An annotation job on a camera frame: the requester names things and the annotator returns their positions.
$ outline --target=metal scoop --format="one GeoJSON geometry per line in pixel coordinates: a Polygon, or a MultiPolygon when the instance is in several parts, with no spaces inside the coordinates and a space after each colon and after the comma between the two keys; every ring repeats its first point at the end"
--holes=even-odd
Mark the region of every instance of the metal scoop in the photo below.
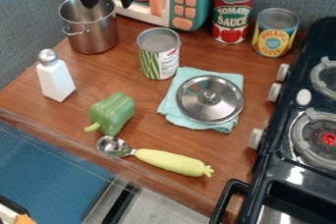
{"type": "Polygon", "coordinates": [[[183,174],[191,177],[199,177],[204,174],[211,178],[213,169],[198,159],[186,157],[155,149],[131,149],[124,140],[117,137],[105,136],[98,140],[97,149],[111,158],[120,158],[134,155],[139,160],[153,166],[183,174]]]}

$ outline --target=stove knob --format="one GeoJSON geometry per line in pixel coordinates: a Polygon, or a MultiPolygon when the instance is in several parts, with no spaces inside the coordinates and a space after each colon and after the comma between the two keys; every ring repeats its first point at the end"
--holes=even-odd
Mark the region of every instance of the stove knob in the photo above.
{"type": "Polygon", "coordinates": [[[311,93],[306,88],[301,89],[297,94],[297,103],[301,106],[306,106],[311,101],[311,93]]]}
{"type": "Polygon", "coordinates": [[[276,77],[276,80],[279,82],[284,82],[286,80],[286,77],[288,75],[290,65],[289,64],[281,64],[278,70],[278,75],[276,77]]]}
{"type": "Polygon", "coordinates": [[[276,102],[279,98],[281,87],[281,84],[274,83],[268,93],[267,100],[270,102],[276,102]]]}
{"type": "Polygon", "coordinates": [[[257,150],[257,147],[259,146],[260,141],[261,141],[262,134],[263,134],[263,130],[257,129],[257,128],[253,129],[251,136],[250,136],[250,141],[249,141],[250,148],[257,150]]]}

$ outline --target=pineapple can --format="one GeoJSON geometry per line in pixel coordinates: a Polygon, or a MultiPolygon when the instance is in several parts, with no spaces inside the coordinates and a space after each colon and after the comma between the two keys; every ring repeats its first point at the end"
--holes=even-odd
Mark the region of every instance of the pineapple can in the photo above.
{"type": "Polygon", "coordinates": [[[180,36],[168,28],[151,28],[137,39],[140,71],[153,80],[175,76],[180,65],[180,36]]]}
{"type": "Polygon", "coordinates": [[[214,0],[212,37],[224,44],[246,39],[253,0],[214,0]]]}
{"type": "Polygon", "coordinates": [[[292,48],[299,23],[299,18],[286,9],[261,11],[256,18],[252,48],[265,57],[286,55],[292,48]]]}

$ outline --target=white shaker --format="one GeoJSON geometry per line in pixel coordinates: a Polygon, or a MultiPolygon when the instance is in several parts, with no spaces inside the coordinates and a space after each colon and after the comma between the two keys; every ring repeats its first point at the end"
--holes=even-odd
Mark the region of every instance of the white shaker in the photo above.
{"type": "Polygon", "coordinates": [[[62,102],[76,89],[66,63],[52,49],[40,51],[38,61],[36,69],[42,93],[62,102]]]}

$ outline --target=stove top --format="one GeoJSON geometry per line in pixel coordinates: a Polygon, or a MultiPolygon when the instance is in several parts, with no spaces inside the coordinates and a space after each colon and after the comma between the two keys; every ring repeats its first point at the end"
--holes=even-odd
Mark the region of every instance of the stove top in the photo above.
{"type": "Polygon", "coordinates": [[[238,223],[336,223],[336,18],[310,28],[277,81],[268,95],[276,111],[250,140],[258,153],[252,182],[228,182],[210,223],[236,192],[247,195],[238,223]]]}

